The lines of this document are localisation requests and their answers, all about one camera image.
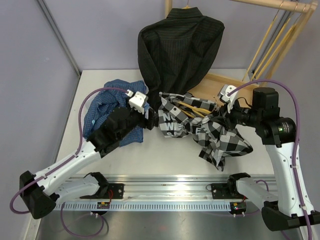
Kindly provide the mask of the yellow hanger of white shirt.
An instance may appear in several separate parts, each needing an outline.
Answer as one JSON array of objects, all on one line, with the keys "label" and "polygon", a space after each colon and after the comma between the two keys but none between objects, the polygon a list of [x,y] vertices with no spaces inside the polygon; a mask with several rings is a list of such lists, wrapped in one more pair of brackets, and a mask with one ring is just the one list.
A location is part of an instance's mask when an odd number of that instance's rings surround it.
[{"label": "yellow hanger of white shirt", "polygon": [[[266,69],[266,71],[262,74],[262,76],[259,79],[265,78],[270,79],[276,72],[276,70],[281,65],[281,62],[289,52],[290,48],[292,47],[293,43],[303,30],[304,26],[306,25],[308,21],[308,17],[306,14],[303,14],[299,16],[295,22],[291,25],[294,28],[292,29],[292,32],[290,36],[288,37],[287,41],[285,42],[284,47],[280,50],[279,54],[276,56],[275,60],[271,63],[271,65]],[[288,29],[291,27],[289,24],[287,25],[286,30],[284,31],[284,34],[288,31]]]}]

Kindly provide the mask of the black pinstripe shirt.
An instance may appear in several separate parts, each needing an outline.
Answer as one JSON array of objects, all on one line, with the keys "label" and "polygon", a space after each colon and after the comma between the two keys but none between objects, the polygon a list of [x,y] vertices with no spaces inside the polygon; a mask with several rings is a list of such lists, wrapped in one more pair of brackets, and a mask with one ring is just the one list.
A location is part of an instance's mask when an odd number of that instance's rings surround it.
[{"label": "black pinstripe shirt", "polygon": [[157,110],[160,93],[183,95],[197,86],[218,54],[225,25],[197,7],[172,8],[167,17],[144,27],[137,38],[138,66]]}]

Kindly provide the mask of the black white checkered shirt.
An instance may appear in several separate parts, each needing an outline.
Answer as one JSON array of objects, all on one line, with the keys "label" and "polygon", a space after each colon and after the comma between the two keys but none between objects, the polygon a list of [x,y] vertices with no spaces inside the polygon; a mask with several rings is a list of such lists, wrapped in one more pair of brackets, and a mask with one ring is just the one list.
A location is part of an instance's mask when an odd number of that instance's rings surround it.
[{"label": "black white checkered shirt", "polygon": [[225,126],[219,111],[205,117],[189,118],[171,101],[172,97],[184,96],[160,92],[158,128],[166,138],[192,139],[201,146],[199,157],[223,171],[226,158],[241,157],[253,152],[252,145],[237,129]]}]

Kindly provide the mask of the yellow hanger of blue shirt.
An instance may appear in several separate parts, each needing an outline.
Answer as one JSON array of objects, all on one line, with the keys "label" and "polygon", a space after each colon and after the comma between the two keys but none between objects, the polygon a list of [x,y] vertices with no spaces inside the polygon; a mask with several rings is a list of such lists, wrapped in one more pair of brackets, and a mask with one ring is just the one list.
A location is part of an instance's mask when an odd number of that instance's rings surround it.
[{"label": "yellow hanger of blue shirt", "polygon": [[265,51],[262,53],[262,57],[257,62],[257,66],[252,70],[252,76],[250,81],[258,80],[271,63],[276,59],[276,56],[280,53],[281,49],[285,46],[285,43],[293,31],[294,26],[291,26],[286,33],[285,30],[291,21],[288,15],[285,22],[280,26],[278,25],[268,45],[265,47]]}]

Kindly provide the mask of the hanger of plaid shirt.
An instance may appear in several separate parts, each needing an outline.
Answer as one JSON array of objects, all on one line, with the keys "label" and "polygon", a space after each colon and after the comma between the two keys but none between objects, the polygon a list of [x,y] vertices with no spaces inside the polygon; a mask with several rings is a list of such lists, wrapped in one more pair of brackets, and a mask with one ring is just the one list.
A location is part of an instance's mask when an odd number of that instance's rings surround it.
[{"label": "hanger of plaid shirt", "polygon": [[266,39],[267,39],[267,37],[268,37],[271,29],[272,29],[272,27],[273,27],[273,25],[274,25],[277,17],[278,17],[278,13],[275,14],[272,22],[270,23],[267,31],[265,32],[265,34],[264,34],[264,36],[263,36],[263,38],[262,38],[262,40],[261,40],[261,42],[260,42],[260,44],[259,44],[259,47],[257,48],[257,50],[256,50],[256,52],[255,52],[255,54],[254,54],[254,57],[253,57],[251,63],[249,64],[248,68],[246,69],[246,72],[245,72],[245,74],[244,74],[244,76],[243,76],[243,78],[242,78],[242,82],[245,81],[246,75],[249,73],[249,70],[251,69],[253,63],[255,62],[255,60],[256,60],[256,58],[257,58],[257,56],[258,56],[261,48],[263,47],[263,45],[264,45],[264,43],[265,43],[265,41],[266,41]]}]

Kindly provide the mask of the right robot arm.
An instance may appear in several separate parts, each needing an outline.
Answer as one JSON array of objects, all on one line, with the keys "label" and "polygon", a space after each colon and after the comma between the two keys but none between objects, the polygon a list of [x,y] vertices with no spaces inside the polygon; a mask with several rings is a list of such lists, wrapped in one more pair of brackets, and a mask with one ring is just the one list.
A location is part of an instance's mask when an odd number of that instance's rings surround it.
[{"label": "right robot arm", "polygon": [[269,155],[276,180],[277,195],[263,189],[246,173],[230,176],[227,193],[232,198],[247,197],[260,211],[271,231],[301,226],[309,228],[320,223],[308,197],[302,171],[299,169],[299,147],[295,146],[297,126],[288,117],[280,116],[279,94],[274,88],[258,87],[252,92],[252,106],[240,107],[237,90],[224,85],[218,94],[224,103],[220,109],[228,127],[252,127],[261,138]]}]

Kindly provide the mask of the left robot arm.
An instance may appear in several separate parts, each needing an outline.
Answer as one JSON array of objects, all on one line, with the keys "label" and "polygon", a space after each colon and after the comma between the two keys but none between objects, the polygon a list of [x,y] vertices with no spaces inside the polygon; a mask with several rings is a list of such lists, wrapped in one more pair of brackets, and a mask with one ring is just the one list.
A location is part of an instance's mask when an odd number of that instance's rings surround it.
[{"label": "left robot arm", "polygon": [[76,181],[68,179],[119,148],[120,142],[136,127],[152,130],[157,120],[152,108],[140,113],[130,107],[117,107],[75,153],[37,173],[28,170],[22,173],[19,195],[28,213],[34,219],[41,219],[56,205],[73,199],[103,199],[108,194],[109,182],[101,173],[89,173]]}]

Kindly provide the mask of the hanger of checkered shirt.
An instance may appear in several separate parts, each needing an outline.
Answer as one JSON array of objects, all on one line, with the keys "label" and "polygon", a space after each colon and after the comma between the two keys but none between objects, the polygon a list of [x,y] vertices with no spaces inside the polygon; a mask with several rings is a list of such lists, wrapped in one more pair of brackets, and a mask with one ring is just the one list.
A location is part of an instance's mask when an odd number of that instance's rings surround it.
[{"label": "hanger of checkered shirt", "polygon": [[193,95],[177,95],[172,97],[171,101],[188,118],[204,118],[220,109],[216,101],[197,98]]}]

